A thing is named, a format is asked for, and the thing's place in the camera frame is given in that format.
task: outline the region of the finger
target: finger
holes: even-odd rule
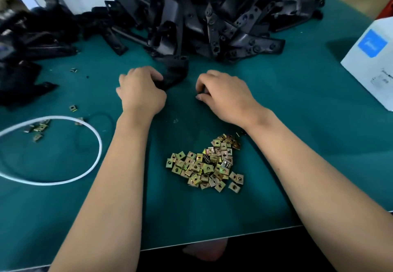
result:
[[[146,70],[149,71],[151,79],[153,81],[162,81],[164,79],[164,77],[162,76],[161,73],[159,73],[157,70],[155,70],[153,67],[151,66],[145,66],[144,67]]]
[[[195,96],[196,99],[203,101],[204,103],[206,103],[210,109],[213,109],[214,107],[214,100],[212,98],[212,96],[210,96],[209,94],[198,94],[197,96]]]
[[[217,71],[217,70],[208,70],[206,73],[211,74],[212,76],[219,76],[222,74],[222,72]]]
[[[202,73],[199,75],[198,80],[196,81],[196,92],[201,93],[205,88],[209,88],[209,85],[212,81],[214,81],[215,76],[207,73]]]
[[[116,93],[117,93],[117,95],[120,97],[120,93],[121,93],[120,87],[117,87],[117,88],[116,88]]]
[[[121,74],[121,75],[119,76],[119,84],[120,84],[120,85],[123,83],[124,79],[125,79],[125,74]]]

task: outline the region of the cardboard box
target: cardboard box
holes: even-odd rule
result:
[[[342,60],[388,111],[393,111],[393,17],[374,21]]]

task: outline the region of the teal work mat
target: teal work mat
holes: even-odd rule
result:
[[[228,188],[222,193],[190,188],[165,169],[172,152],[200,152],[218,135],[235,130],[195,99],[197,77],[209,69],[244,79],[262,105],[386,210],[393,210],[393,114],[340,65],[371,21],[338,0],[327,0],[324,13],[323,21],[273,35],[287,40],[279,56],[259,55],[234,65],[191,57],[189,76],[167,92],[167,104],[150,130],[142,249],[300,224],[247,137],[234,157],[234,171],[245,175],[238,195]],[[100,133],[105,153],[121,114],[115,92],[119,75],[157,66],[140,46],[124,43],[130,50],[121,57],[97,36],[78,43],[82,52],[77,56],[42,61],[40,80],[60,87],[23,108],[0,108],[0,129],[47,115],[85,117]],[[71,113],[70,105],[78,111]],[[87,128],[53,121],[38,143],[22,131],[1,138],[0,170],[30,180],[65,180],[85,172],[97,151],[97,140]],[[97,170],[51,187],[0,179],[0,271],[52,262]]]

